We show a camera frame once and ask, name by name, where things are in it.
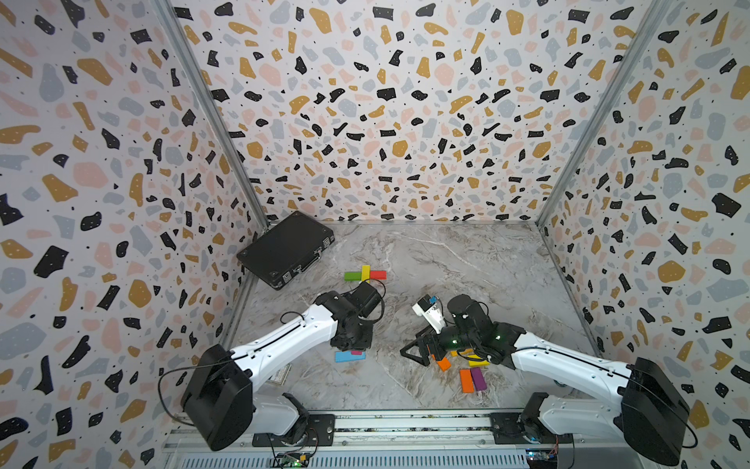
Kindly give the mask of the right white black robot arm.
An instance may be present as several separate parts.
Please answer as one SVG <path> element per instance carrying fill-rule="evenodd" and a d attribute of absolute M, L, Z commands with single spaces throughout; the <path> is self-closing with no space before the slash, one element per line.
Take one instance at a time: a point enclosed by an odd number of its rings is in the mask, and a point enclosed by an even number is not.
<path fill-rule="evenodd" d="M 530 442 L 546 435 L 621 439 L 638 455 L 675 467 L 689 427 L 689 406 L 655 362 L 623 363 L 587 356 L 534 333 L 490 320 L 484 304 L 466 294 L 446 305 L 425 295 L 412 307 L 427 322 L 402 357 L 420 365 L 456 354 L 469 363 L 491 363 L 545 376 L 584 393 L 562 399 L 536 392 L 517 419 Z"/>

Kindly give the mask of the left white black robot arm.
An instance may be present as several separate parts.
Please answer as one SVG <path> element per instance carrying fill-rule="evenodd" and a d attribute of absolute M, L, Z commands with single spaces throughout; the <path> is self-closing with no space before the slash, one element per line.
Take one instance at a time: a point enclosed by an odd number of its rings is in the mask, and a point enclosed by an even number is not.
<path fill-rule="evenodd" d="M 259 339 L 230 350 L 221 345 L 206 350 L 182 410 L 212 451 L 226 449 L 247 432 L 299 445 L 308 439 L 310 412 L 289 393 L 271 396 L 259 390 L 320 344 L 340 352 L 367 350 L 384 314 L 384 292 L 366 281 L 344 293 L 322 293 L 305 312 Z"/>

